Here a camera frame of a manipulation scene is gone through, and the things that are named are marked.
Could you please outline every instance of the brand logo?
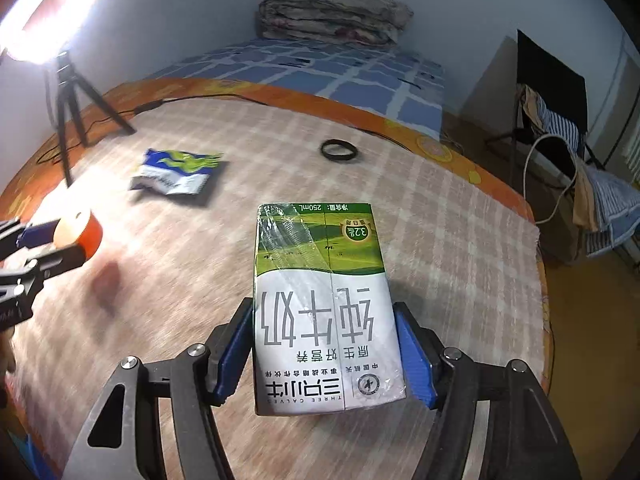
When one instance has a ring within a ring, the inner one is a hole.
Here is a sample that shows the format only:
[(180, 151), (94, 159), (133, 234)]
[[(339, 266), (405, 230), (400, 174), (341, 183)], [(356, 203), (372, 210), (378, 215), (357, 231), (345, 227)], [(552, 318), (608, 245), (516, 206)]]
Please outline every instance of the brand logo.
[(364, 374), (358, 379), (358, 389), (363, 395), (373, 395), (380, 387), (380, 379), (374, 374)]
[(367, 220), (343, 220), (340, 222), (342, 235), (352, 242), (364, 242), (371, 235), (371, 224)]

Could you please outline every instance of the blue gripper pad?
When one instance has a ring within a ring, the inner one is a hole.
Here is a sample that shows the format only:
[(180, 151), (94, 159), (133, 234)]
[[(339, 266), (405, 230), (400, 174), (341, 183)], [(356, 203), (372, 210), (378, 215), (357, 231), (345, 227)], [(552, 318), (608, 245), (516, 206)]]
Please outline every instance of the blue gripper pad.
[(433, 387), (431, 363), (415, 338), (402, 314), (396, 312), (396, 330), (400, 343), (400, 357), (404, 376), (409, 381), (412, 393), (425, 403), (427, 408), (433, 409), (438, 397)]
[(34, 247), (52, 243), (53, 233), (58, 227), (58, 222), (60, 222), (60, 219), (27, 227), (18, 238), (18, 248), (27, 247), (33, 249)]
[(218, 383), (213, 393), (220, 403), (236, 392), (236, 386), (249, 357), (254, 342), (253, 314), (252, 308), (246, 310), (218, 364)]

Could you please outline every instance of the white cable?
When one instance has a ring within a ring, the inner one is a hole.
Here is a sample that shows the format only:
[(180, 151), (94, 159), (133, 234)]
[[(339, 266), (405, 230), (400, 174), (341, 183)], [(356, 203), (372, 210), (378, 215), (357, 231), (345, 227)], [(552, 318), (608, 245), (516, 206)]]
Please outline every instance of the white cable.
[(541, 140), (547, 139), (549, 137), (555, 137), (556, 139), (560, 139), (560, 140), (562, 140), (562, 142), (564, 142), (566, 144), (566, 148), (569, 151), (569, 155), (571, 155), (572, 161), (574, 162), (575, 173), (574, 173), (574, 177), (571, 179), (571, 182), (569, 182), (569, 184), (562, 190), (562, 193), (560, 193), (560, 196), (558, 197), (558, 201), (556, 202), (556, 207), (554, 208), (553, 212), (551, 213), (551, 216), (549, 216), (548, 218), (545, 218), (544, 220), (539, 220), (539, 221), (535, 222), (536, 225), (545, 224), (545, 223), (549, 222), (556, 215), (556, 212), (558, 211), (558, 207), (560, 205), (560, 201), (562, 200), (562, 197), (564, 196), (564, 194), (567, 191), (569, 191), (569, 188), (574, 184), (575, 179), (578, 176), (578, 162), (576, 160), (577, 156), (575, 155), (574, 152), (571, 151), (571, 148), (569, 148), (569, 144), (566, 142), (566, 139), (564, 139), (563, 137), (561, 137), (559, 135), (555, 135), (555, 134), (545, 134), (543, 136), (540, 136), (535, 140), (535, 142), (533, 143), (531, 149), (529, 150), (529, 155), (527, 155), (527, 160), (525, 160), (524, 169), (522, 170), (522, 196), (524, 197), (525, 202), (527, 200), (527, 165), (529, 164), (529, 159), (531, 158), (531, 154), (533, 153), (533, 150), (536, 149), (536, 146), (538, 145), (538, 143)]

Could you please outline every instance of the striped cloth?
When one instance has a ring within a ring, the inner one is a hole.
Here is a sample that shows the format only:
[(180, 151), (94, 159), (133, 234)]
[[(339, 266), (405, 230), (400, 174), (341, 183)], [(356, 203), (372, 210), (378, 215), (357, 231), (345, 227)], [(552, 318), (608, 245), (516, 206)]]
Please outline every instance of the striped cloth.
[(587, 256), (612, 250), (632, 237), (640, 225), (640, 191), (606, 171), (582, 164), (593, 187), (596, 220), (600, 230), (585, 232)]
[(543, 129), (546, 133), (562, 137), (572, 152), (578, 153), (580, 145), (580, 132), (578, 126), (569, 119), (556, 114), (554, 111), (546, 107), (545, 100), (536, 94), (536, 105), (538, 107), (538, 116), (542, 121)]

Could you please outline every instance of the chair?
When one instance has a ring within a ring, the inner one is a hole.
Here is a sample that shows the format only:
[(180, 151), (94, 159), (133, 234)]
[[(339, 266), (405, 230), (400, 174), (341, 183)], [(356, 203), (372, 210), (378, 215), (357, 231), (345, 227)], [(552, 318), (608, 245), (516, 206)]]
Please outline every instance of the chair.
[[(584, 78), (559, 59), (536, 45), (521, 30), (518, 31), (518, 69), (516, 82), (528, 85), (544, 99), (549, 110), (567, 118), (578, 127), (580, 140), (577, 155), (584, 159), (584, 150), (588, 150), (591, 160), (600, 168), (591, 149), (586, 145), (587, 134), (587, 91)], [(516, 102), (514, 129), (506, 134), (491, 137), (485, 141), (489, 146), (496, 140), (511, 139), (509, 184), (514, 187), (516, 173), (517, 143), (529, 146), (540, 133), (533, 129), (529, 118), (523, 113), (523, 128), (518, 128), (516, 118), (520, 102)], [(537, 146), (538, 151), (569, 178), (574, 176), (575, 168), (571, 155), (561, 139), (545, 139)]]

